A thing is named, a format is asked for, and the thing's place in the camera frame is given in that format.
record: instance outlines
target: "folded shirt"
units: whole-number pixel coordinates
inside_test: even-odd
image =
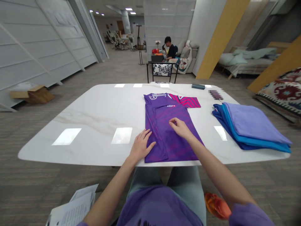
[[[267,116],[254,106],[230,104],[224,102],[236,133],[240,136],[273,141],[284,144],[292,142],[283,136]]]
[[[226,105],[214,104],[213,106],[218,111],[222,111],[224,113],[224,116],[225,116],[224,122],[228,125],[229,129],[231,130],[231,132],[234,136],[234,140],[245,143],[247,145],[251,145],[251,146],[257,146],[260,148],[270,148],[270,149],[274,149],[274,150],[278,150],[278,151],[282,151],[282,152],[291,153],[291,150],[289,149],[289,146],[287,144],[238,135],[234,129],[234,126],[231,121],[230,114],[227,110]]]
[[[216,110],[212,111],[212,114],[216,117],[216,119],[219,121],[219,123],[224,127],[224,129],[227,131],[227,133],[232,137],[232,139],[237,143],[237,145],[242,149],[242,150],[257,150],[257,149],[261,149],[262,147],[258,147],[258,146],[252,146],[252,145],[248,145],[242,142],[239,142],[235,139],[235,137],[233,136],[233,133],[231,132],[227,122],[224,121],[224,112],[221,111],[219,109],[219,106],[213,105],[214,107],[216,107]]]

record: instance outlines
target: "left hand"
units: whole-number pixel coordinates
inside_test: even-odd
[[[148,147],[147,141],[151,135],[150,129],[144,129],[141,133],[136,136],[132,150],[129,154],[129,158],[138,163],[141,159],[145,158],[151,151],[151,149],[155,146],[156,142],[151,143]]]

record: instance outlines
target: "gray carpet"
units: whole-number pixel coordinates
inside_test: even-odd
[[[105,63],[93,64],[85,72],[68,77],[63,86],[51,87],[55,99],[46,105],[20,104],[16,107],[18,113],[0,112],[0,225],[45,225],[51,209],[68,202],[77,189],[99,183],[99,189],[103,190],[116,174],[118,168],[50,164],[17,158],[26,142],[94,85],[147,83],[146,66],[138,65],[138,52],[114,51],[110,46],[108,51],[110,59]],[[293,142],[289,159],[227,167],[276,225],[296,225],[301,202],[301,131],[289,127],[287,120],[251,98],[252,93],[246,87],[252,80],[227,80],[227,76],[216,71],[209,80],[195,80],[192,74],[177,77],[177,83],[217,85],[239,103],[259,107]],[[156,77],[156,81],[167,79]],[[170,170],[161,169],[164,182]],[[200,176],[204,191],[217,192],[202,167]],[[128,189],[129,183],[115,217],[120,214]],[[207,213],[207,225],[228,225],[228,222]]]

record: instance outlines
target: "man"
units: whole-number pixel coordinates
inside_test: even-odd
[[[172,58],[176,58],[176,50],[175,50],[174,45],[172,44],[172,39],[169,36],[167,36],[165,38],[164,44],[166,45],[166,47],[169,47],[169,51],[168,51],[168,54],[167,54],[166,49],[164,48],[164,51],[165,51],[165,54],[166,54],[167,58],[165,58],[163,60],[163,62],[169,61]]]

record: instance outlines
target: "jeans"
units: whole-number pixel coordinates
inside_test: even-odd
[[[127,198],[140,188],[163,185],[158,167],[136,167]],[[206,226],[206,203],[197,166],[173,167],[167,186]]]

